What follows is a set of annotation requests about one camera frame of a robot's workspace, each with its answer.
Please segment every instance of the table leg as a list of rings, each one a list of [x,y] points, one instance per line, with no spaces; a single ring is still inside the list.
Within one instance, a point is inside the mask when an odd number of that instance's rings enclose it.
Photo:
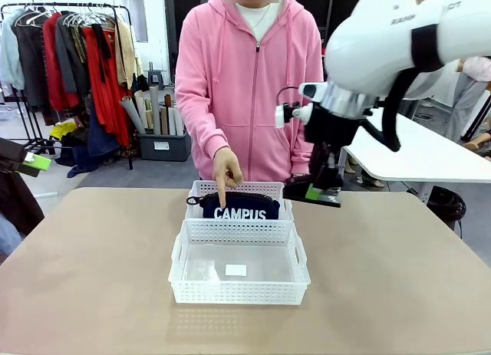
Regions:
[[[343,147],[341,148],[341,152],[339,153],[339,161],[338,161],[339,173],[341,174],[342,179],[344,179],[344,169],[346,168],[347,158],[348,158],[348,152],[346,152],[346,149]]]
[[[424,204],[428,203],[430,200],[431,192],[433,191],[433,184],[431,182],[422,182],[420,184],[419,190],[417,191],[417,197]]]

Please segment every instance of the white t-shirt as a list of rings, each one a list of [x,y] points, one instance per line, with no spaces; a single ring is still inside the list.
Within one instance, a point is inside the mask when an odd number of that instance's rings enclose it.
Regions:
[[[279,0],[278,3],[269,4],[264,8],[245,8],[240,4],[236,4],[239,14],[251,28],[258,42],[262,41],[269,29],[275,24],[282,10],[282,6],[283,0]]]

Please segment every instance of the green tape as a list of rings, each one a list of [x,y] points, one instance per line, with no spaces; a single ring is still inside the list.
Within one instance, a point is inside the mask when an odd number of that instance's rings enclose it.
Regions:
[[[34,155],[34,161],[24,162],[26,166],[32,167],[33,169],[40,169],[41,171],[48,171],[49,165],[51,165],[51,160],[49,158]]]
[[[310,184],[307,190],[307,194],[305,195],[305,198],[310,200],[319,200],[319,197],[321,196],[321,192],[322,192],[321,190],[316,191],[314,189],[314,186]]]

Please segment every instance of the red shirt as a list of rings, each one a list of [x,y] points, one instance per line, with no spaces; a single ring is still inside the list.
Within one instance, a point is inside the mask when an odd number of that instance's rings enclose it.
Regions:
[[[77,106],[81,101],[78,94],[67,93],[64,89],[60,64],[56,56],[54,34],[56,21],[61,14],[53,14],[43,25],[44,52],[46,56],[46,75],[48,77],[49,104],[56,111],[66,110]]]

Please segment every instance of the yellow cloth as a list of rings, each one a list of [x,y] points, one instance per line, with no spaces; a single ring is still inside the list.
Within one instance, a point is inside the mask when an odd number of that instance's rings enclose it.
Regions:
[[[137,62],[135,61],[135,50],[133,48],[133,39],[131,37],[130,26],[124,21],[117,20],[120,28],[120,34],[116,30],[116,68],[117,82],[119,84],[127,84],[128,89],[133,86],[133,74],[137,72]],[[121,51],[123,51],[123,60],[121,59]]]
[[[67,135],[68,133],[71,133],[77,129],[77,125],[75,123],[59,123],[57,126],[54,127],[54,129],[49,133],[50,136],[61,140],[61,137],[63,135]]]

